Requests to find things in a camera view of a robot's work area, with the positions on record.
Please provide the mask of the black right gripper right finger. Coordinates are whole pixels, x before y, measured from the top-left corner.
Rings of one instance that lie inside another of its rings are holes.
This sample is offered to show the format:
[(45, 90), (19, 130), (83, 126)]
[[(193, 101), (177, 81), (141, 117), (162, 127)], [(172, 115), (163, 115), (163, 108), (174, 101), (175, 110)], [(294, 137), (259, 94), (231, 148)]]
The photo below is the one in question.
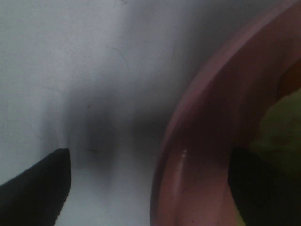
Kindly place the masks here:
[(245, 225), (301, 224), (301, 181), (249, 150), (233, 149), (228, 184)]

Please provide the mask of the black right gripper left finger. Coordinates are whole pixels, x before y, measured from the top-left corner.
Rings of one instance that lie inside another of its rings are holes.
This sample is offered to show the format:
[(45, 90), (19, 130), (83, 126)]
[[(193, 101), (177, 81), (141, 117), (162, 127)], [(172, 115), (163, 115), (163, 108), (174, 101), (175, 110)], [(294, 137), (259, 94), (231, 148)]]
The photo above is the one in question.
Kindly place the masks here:
[(57, 149), (0, 186), (0, 224), (55, 225), (70, 188), (70, 151)]

